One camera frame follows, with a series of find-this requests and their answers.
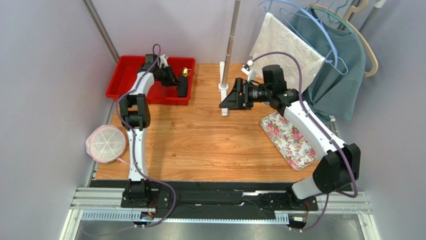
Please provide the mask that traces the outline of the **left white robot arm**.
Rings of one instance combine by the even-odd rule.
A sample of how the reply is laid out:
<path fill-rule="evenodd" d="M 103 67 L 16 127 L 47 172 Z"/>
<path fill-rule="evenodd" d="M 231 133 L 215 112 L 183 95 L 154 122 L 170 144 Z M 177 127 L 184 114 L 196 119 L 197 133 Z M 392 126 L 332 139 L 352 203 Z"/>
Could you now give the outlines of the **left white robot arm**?
<path fill-rule="evenodd" d="M 168 56 L 147 54 L 130 90 L 119 98 L 120 120 L 127 130 L 130 170 L 123 199 L 146 207 L 152 200 L 152 190 L 146 163 L 146 135 L 151 123 L 147 95 L 155 81 L 167 83 Z"/>

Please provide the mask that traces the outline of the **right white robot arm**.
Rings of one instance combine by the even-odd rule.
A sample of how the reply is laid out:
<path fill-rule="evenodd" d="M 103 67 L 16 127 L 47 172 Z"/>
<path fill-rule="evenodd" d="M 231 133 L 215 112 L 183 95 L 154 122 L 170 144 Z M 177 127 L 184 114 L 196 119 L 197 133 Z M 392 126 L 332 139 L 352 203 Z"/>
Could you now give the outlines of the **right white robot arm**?
<path fill-rule="evenodd" d="M 230 93 L 219 107 L 229 110 L 250 110 L 254 103 L 268 102 L 282 117 L 299 130 L 319 157 L 311 176 L 293 183 L 286 193 L 290 200 L 302 201 L 320 194 L 338 192 L 358 196 L 361 150 L 341 140 L 312 113 L 296 89 L 287 87 L 283 69 L 277 65 L 262 68 L 263 83 L 236 78 Z"/>

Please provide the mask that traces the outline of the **black paper napkin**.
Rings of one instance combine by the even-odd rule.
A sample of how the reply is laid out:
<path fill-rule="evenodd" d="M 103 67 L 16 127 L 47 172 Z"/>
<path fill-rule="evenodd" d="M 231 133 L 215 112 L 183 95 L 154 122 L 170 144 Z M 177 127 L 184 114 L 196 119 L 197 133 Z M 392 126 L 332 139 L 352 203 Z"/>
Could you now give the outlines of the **black paper napkin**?
<path fill-rule="evenodd" d="M 188 73 L 180 73 L 178 76 L 178 80 L 180 82 L 180 85 L 176 88 L 177 89 L 177 96 L 179 98 L 186 98 L 188 95 Z"/>

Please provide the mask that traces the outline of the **iridescent spoon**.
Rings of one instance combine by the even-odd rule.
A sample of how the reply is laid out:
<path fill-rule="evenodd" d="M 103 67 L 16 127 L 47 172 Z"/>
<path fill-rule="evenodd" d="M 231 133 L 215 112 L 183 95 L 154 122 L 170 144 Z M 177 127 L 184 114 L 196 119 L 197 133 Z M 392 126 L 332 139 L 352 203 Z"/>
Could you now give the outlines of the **iridescent spoon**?
<path fill-rule="evenodd" d="M 181 71 L 181 74 L 182 74 L 184 77 L 187 77 L 187 76 L 189 75 L 189 70 L 188 70 L 188 68 L 184 67 L 184 68 L 182 69 L 182 71 Z"/>

